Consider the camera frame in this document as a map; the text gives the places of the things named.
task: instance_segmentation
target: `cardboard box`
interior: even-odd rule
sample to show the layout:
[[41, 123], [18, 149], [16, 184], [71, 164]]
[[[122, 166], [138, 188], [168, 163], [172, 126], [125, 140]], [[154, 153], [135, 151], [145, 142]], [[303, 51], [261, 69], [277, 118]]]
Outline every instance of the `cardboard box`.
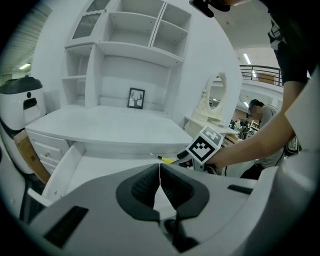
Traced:
[[32, 146], [26, 130], [14, 136], [14, 142], [28, 166], [33, 170], [34, 174], [44, 183], [47, 184], [50, 179], [50, 173], [40, 162], [40, 159]]

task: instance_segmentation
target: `white appliance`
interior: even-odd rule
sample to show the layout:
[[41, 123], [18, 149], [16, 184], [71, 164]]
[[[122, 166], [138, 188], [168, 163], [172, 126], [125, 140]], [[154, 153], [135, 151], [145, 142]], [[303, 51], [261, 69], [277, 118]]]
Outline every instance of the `white appliance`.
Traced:
[[38, 79], [26, 76], [0, 86], [0, 134], [13, 163], [26, 174], [33, 171], [18, 151], [14, 136], [45, 114], [43, 86]]

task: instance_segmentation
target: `metal railing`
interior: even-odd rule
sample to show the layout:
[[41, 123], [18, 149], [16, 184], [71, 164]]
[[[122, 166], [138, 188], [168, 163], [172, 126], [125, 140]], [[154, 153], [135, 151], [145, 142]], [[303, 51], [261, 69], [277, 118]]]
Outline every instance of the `metal railing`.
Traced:
[[240, 65], [242, 78], [246, 80], [260, 81], [279, 87], [283, 87], [280, 68], [257, 65]]

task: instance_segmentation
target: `white wall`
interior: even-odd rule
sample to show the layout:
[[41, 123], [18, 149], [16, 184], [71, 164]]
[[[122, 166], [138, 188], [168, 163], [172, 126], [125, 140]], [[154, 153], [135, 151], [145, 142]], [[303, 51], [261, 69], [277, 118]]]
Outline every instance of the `white wall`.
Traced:
[[222, 118], [228, 124], [234, 114], [242, 85], [242, 75], [233, 47], [214, 18], [204, 16], [186, 0], [168, 2], [191, 13], [193, 19], [173, 120], [182, 125], [184, 116], [190, 116], [197, 107], [210, 76], [225, 72], [228, 83], [227, 104]]
[[31, 76], [43, 85], [47, 113], [60, 108], [61, 66], [65, 44], [76, 18], [88, 0], [43, 0], [52, 9], [39, 36]]

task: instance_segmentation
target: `framed photo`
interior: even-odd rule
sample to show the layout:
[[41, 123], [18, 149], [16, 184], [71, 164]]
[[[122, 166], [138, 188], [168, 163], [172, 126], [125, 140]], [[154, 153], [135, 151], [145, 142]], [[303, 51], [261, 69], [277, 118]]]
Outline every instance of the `framed photo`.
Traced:
[[140, 109], [144, 108], [145, 90], [130, 88], [128, 98], [128, 108]]

